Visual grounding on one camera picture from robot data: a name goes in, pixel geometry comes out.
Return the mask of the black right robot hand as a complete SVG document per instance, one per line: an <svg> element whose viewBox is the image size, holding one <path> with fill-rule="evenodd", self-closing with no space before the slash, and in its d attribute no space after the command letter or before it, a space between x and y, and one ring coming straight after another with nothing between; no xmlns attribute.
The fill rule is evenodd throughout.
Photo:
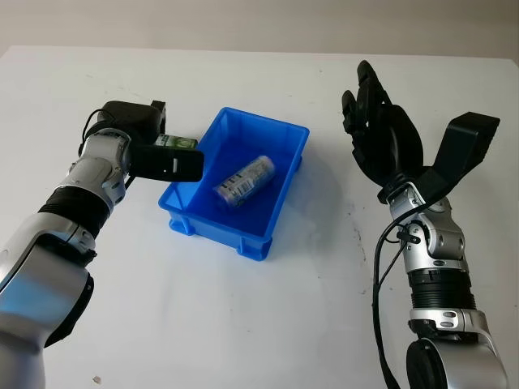
<svg viewBox="0 0 519 389"><path fill-rule="evenodd" d="M362 172L381 187L395 186L423 170L418 131L405 110L390 100L371 64L358 64L358 93L341 98L343 127Z"/></svg>

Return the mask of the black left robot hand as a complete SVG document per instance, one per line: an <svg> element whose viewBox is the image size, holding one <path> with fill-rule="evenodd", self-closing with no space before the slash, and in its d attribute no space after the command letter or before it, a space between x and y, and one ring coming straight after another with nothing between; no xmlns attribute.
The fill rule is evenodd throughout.
<svg viewBox="0 0 519 389"><path fill-rule="evenodd" d="M153 100L150 105L142 105L112 100L101 108L97 121L124 131L133 142L151 145L165 133L165 102Z"/></svg>

